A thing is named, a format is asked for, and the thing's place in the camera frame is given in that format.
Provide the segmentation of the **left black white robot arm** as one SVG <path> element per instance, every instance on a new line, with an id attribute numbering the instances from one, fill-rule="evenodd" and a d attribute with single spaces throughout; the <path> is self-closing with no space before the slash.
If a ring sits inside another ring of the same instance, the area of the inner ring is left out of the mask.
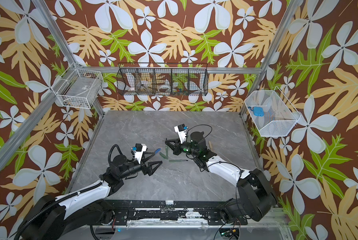
<path id="1" fill-rule="evenodd" d="M 57 240 L 63 234 L 80 226 L 103 218 L 111 209 L 104 199 L 116 193 L 127 179 L 138 173 L 151 176 L 162 165 L 161 161 L 151 162 L 159 150 L 147 151 L 145 144 L 131 148 L 129 160 L 115 144 L 108 154 L 109 166 L 93 184 L 75 192 L 56 198 L 44 196 L 30 210 L 17 229 L 15 239 Z"/>

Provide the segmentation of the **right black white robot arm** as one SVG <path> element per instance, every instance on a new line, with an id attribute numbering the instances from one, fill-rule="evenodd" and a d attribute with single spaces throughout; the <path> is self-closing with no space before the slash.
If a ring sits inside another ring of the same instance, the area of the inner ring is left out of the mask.
<path id="1" fill-rule="evenodd" d="M 244 170 L 223 160 L 207 147 L 203 132 L 191 133 L 189 141 L 186 133 L 178 135 L 177 139 L 165 140 L 174 155 L 190 155 L 201 171 L 216 174 L 235 187 L 235 197 L 219 206 L 224 223 L 239 221 L 246 224 L 248 219 L 258 222 L 278 204 L 276 194 L 262 171 Z"/>

